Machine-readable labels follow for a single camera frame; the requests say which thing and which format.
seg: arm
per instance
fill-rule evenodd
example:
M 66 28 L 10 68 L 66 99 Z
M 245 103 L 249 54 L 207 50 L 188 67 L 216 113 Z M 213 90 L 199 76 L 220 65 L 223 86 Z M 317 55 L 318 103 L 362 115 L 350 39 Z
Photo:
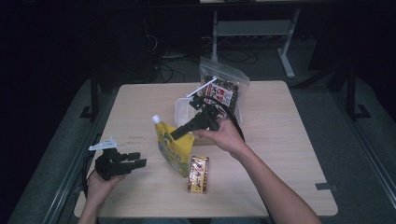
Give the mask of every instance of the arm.
M 89 179 L 87 201 L 82 209 L 78 224 L 96 223 L 100 207 L 117 183 L 124 178 L 125 175 L 117 175 L 105 181 L 96 171 L 93 171 Z
M 211 139 L 241 162 L 276 223 L 320 223 L 312 208 L 242 140 L 230 120 L 218 119 L 218 123 L 219 130 L 216 132 L 197 130 L 193 133 Z

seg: metal frame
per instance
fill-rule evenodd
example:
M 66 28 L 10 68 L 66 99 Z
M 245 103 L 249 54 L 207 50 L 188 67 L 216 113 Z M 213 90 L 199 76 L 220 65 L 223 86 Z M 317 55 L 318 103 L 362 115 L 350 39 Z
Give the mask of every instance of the metal frame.
M 280 61 L 288 78 L 294 78 L 294 72 L 289 63 L 287 52 L 294 28 L 297 24 L 300 9 L 294 9 L 291 20 L 273 21 L 218 21 L 218 12 L 214 11 L 213 18 L 213 49 L 212 61 L 218 61 L 218 36 L 233 35 L 285 35 L 286 41 L 282 48 L 277 49 Z

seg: wooden table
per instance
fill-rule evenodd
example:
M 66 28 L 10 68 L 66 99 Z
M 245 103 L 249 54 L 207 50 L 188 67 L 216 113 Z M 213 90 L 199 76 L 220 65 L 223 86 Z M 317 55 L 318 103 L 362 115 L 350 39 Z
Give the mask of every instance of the wooden table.
M 152 116 L 175 124 L 175 101 L 200 83 L 124 85 L 113 105 L 102 141 L 113 136 L 121 153 L 141 152 L 145 168 L 121 181 L 101 217 L 267 217 L 245 169 L 212 143 L 197 144 L 191 155 L 210 158 L 207 194 L 188 193 L 188 178 L 173 170 L 158 149 Z M 337 213 L 304 125 L 282 81 L 250 82 L 241 128 L 247 144 L 322 217 Z M 102 155 L 98 151 L 95 159 Z M 75 214 L 85 203 L 83 193 Z

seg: snack bag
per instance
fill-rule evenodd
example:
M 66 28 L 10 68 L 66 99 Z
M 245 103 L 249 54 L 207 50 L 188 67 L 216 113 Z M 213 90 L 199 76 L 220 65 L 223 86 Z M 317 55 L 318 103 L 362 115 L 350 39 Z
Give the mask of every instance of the snack bag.
M 216 78 L 205 88 L 202 95 L 212 97 L 226 105 L 235 113 L 238 122 L 241 122 L 241 109 L 250 84 L 249 78 L 240 70 L 226 64 L 213 62 L 210 59 L 201 57 L 199 72 L 201 83 L 204 86 Z M 205 102 L 212 104 L 212 101 L 205 99 Z M 219 107 L 220 116 L 227 118 L 227 114 Z
M 188 192 L 206 193 L 208 170 L 208 157 L 192 156 Z
M 173 139 L 171 132 L 176 129 L 161 121 L 158 115 L 152 117 L 158 137 L 158 147 L 165 160 L 178 171 L 181 176 L 187 177 L 190 173 L 189 158 L 194 135 L 187 133 L 179 139 Z

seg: yellow package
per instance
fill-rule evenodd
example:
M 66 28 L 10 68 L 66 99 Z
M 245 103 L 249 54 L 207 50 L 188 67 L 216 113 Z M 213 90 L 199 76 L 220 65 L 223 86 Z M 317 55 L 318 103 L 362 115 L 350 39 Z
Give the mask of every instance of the yellow package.
M 176 129 L 171 125 L 168 125 L 161 121 L 158 115 L 152 117 L 155 123 L 155 130 L 158 137 L 158 148 L 163 154 L 165 160 L 183 177 L 189 176 L 190 166 L 189 158 L 194 142 L 194 136 L 190 133 L 180 137 L 179 139 L 173 139 L 171 132 Z

